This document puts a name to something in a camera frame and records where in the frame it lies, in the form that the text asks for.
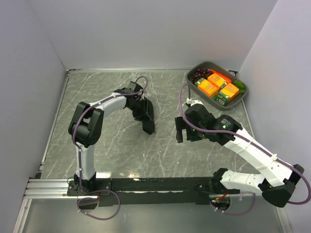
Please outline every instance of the green box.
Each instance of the green box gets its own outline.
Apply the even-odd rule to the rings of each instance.
[[[218,102],[222,106],[226,106],[227,103],[229,103],[230,96],[226,96],[221,91],[218,92],[218,95],[215,98],[215,101]]]

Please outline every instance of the orange juice box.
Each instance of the orange juice box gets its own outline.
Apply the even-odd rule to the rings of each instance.
[[[239,89],[233,85],[232,83],[229,83],[227,86],[225,86],[223,89],[221,89],[218,92],[217,97],[215,100],[222,106],[226,106],[234,97],[236,97],[239,93]]]
[[[217,95],[217,88],[206,79],[199,79],[195,85],[210,98]]]
[[[212,71],[213,73],[218,74],[220,77],[222,77],[222,78],[223,78],[224,80],[226,80],[228,83],[231,83],[231,82],[232,82],[232,80],[229,79],[227,76],[225,76],[225,75],[223,75],[223,74],[221,74],[221,73],[215,71],[214,69],[211,69],[210,71]]]
[[[218,74],[212,74],[210,75],[207,80],[213,84],[215,87],[217,87],[217,91],[220,91],[221,89],[223,89],[228,82],[223,79],[221,76],[219,76]]]

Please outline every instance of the white wall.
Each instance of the white wall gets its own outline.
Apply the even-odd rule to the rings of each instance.
[[[311,2],[279,0],[239,77],[249,86],[246,107],[259,142],[311,181]],[[300,181],[292,200],[307,197]],[[286,207],[295,233],[311,231],[311,203]]]
[[[66,69],[239,70],[276,0],[28,0]]]
[[[12,232],[38,171],[65,70],[23,0],[0,7],[0,232]]]

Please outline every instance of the green vegetable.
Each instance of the green vegetable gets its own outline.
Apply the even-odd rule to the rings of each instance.
[[[239,93],[244,93],[245,92],[245,86],[240,80],[236,80],[233,82],[233,85],[235,85],[239,89]]]

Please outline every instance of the floor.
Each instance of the floor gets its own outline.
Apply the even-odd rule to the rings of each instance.
[[[141,75],[149,79],[147,98],[154,105],[156,132],[152,135],[143,132],[141,122],[135,121],[128,109],[106,118],[95,147],[97,177],[211,176],[220,167],[257,173],[244,159],[217,143],[208,140],[177,143],[174,118],[180,116],[177,98],[186,72],[73,72],[69,74],[41,178],[63,179],[75,173],[75,148],[67,130],[77,104],[103,99]],[[250,132],[242,103],[222,112],[194,92],[192,99],[201,100],[216,117],[232,116]]]
[[[249,208],[251,197],[231,197],[231,212]],[[122,205],[109,221],[98,221],[77,213],[77,200],[32,200],[23,233],[283,233],[276,208],[257,197],[254,209],[243,216],[215,213],[210,205],[145,204]],[[110,216],[116,206],[92,211]]]

